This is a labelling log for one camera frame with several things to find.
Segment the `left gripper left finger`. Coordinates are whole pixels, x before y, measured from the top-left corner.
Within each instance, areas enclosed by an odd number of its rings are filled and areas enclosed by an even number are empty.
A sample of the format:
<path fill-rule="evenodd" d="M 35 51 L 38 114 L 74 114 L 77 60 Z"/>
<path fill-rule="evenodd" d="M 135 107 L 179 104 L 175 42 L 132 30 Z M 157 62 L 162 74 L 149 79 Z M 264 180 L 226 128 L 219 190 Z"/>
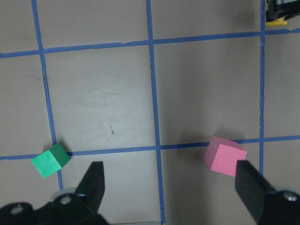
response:
<path fill-rule="evenodd" d="M 84 215 L 98 213 L 105 192 L 103 162 L 92 162 L 75 190 L 79 212 Z"/>

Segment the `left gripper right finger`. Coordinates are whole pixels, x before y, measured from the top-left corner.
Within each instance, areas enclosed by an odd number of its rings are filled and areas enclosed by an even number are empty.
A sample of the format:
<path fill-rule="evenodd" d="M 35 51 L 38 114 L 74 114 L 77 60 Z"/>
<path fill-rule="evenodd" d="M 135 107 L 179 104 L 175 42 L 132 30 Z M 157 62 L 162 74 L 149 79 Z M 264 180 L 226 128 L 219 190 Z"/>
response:
<path fill-rule="evenodd" d="M 257 225 L 300 223 L 300 194 L 271 185 L 247 160 L 237 161 L 235 190 Z"/>

